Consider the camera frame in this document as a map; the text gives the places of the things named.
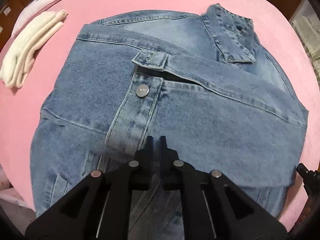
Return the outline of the blue denim jacket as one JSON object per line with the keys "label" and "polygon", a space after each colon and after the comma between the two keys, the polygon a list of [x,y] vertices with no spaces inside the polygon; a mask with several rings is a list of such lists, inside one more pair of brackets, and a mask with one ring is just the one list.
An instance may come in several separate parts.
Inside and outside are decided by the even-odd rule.
{"label": "blue denim jacket", "polygon": [[153,137],[148,191],[132,192],[127,239],[185,239],[179,191],[163,189],[160,138],[196,170],[219,170],[277,219],[308,110],[253,22],[143,10],[84,25],[41,107],[30,149],[37,218],[95,170]]}

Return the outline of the pink bed sheet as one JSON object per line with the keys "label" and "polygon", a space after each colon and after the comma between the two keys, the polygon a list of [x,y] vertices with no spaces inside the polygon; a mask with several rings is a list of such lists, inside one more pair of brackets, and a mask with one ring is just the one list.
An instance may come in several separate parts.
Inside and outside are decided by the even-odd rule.
{"label": "pink bed sheet", "polygon": [[52,91],[77,34],[86,23],[135,10],[175,10],[202,14],[212,4],[252,19],[261,44],[276,58],[309,112],[300,161],[315,170],[319,164],[319,87],[313,67],[286,18],[266,0],[62,0],[64,26],[36,55],[24,86],[14,92],[1,85],[1,166],[26,206],[34,208],[30,181],[30,145],[40,108]]}

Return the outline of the lace covered stacked boxes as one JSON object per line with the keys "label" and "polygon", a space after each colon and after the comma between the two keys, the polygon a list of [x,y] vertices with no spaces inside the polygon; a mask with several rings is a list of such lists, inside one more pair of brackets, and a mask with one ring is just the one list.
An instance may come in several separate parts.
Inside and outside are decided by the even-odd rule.
{"label": "lace covered stacked boxes", "polygon": [[302,0],[290,23],[298,35],[319,83],[319,18],[308,0]]}

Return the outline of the folded cream white garment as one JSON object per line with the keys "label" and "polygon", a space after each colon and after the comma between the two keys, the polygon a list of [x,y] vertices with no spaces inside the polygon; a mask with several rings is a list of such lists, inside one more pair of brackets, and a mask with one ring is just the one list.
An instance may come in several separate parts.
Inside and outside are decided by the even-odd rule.
{"label": "folded cream white garment", "polygon": [[1,80],[6,87],[23,87],[33,68],[34,54],[63,27],[67,16],[65,10],[45,11],[31,20],[17,35],[2,61]]}

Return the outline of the small pink pillow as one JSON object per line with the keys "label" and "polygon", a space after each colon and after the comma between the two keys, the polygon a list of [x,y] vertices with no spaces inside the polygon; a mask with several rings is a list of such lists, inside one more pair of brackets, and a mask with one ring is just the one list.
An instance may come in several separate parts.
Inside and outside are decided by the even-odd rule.
{"label": "small pink pillow", "polygon": [[33,0],[19,14],[13,27],[11,38],[15,38],[22,29],[36,16],[46,11],[61,0]]}

